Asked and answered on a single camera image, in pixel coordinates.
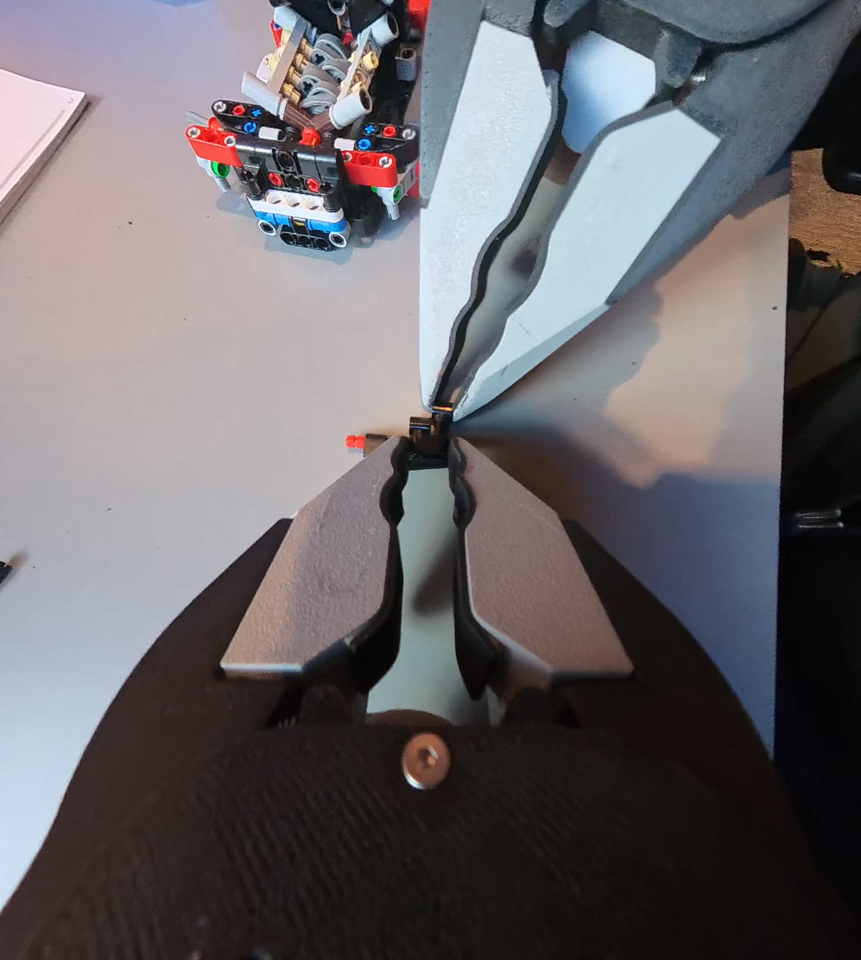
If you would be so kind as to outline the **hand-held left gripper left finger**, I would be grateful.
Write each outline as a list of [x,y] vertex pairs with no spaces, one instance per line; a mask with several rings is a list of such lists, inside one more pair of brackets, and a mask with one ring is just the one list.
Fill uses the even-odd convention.
[[222,655],[227,676],[366,695],[388,673],[409,455],[407,439],[389,438],[297,512]]

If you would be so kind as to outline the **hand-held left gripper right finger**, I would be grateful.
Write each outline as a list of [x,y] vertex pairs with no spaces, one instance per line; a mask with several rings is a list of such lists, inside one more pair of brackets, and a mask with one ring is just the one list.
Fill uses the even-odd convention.
[[557,512],[463,438],[449,443],[448,478],[455,653],[472,700],[629,678],[632,661]]

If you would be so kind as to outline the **grey desk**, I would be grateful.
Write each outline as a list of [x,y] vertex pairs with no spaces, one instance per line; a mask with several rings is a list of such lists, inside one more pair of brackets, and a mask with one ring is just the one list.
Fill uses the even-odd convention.
[[[184,139],[267,2],[0,2],[91,107],[0,228],[0,911],[149,645],[420,410],[420,224],[301,255]],[[788,169],[466,423],[687,627],[773,744]]]

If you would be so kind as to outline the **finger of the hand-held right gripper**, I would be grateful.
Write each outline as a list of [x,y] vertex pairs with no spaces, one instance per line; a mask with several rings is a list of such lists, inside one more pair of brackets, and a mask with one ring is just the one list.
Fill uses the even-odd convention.
[[648,107],[594,138],[551,210],[496,346],[456,403],[456,421],[496,400],[608,309],[720,142],[671,105]]
[[429,200],[421,214],[419,359],[425,409],[485,349],[467,349],[494,260],[520,224],[564,118],[560,76],[533,40],[479,24]]

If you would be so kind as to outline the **black hinged brick piece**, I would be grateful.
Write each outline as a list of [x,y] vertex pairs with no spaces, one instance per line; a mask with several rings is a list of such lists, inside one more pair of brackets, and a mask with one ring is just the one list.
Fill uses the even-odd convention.
[[447,466],[452,419],[432,415],[412,416],[402,435],[366,433],[367,443],[362,452],[366,457],[387,441],[406,439],[406,450],[400,454],[401,468],[408,474],[428,470],[442,470]]

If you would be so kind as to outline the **toy brick car model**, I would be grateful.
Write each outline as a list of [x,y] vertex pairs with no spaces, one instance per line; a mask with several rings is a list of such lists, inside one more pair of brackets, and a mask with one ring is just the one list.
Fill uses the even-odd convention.
[[199,166],[293,249],[370,243],[420,179],[430,1],[272,2],[271,48],[242,97],[187,114]]

